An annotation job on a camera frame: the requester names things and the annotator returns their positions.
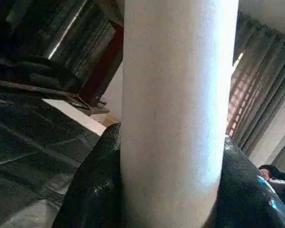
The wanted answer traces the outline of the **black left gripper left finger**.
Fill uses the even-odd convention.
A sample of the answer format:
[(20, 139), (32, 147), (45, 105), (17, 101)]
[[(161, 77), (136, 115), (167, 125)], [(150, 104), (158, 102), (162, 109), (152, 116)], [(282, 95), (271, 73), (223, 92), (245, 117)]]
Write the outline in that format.
[(120, 223), (120, 128), (107, 127), (77, 169), (54, 228), (117, 228)]

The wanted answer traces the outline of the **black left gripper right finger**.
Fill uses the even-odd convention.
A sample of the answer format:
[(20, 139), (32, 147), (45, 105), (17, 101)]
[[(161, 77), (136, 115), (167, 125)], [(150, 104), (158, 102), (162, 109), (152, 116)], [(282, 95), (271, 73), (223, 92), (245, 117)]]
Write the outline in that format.
[(216, 228), (285, 228), (285, 204), (228, 136), (215, 214)]

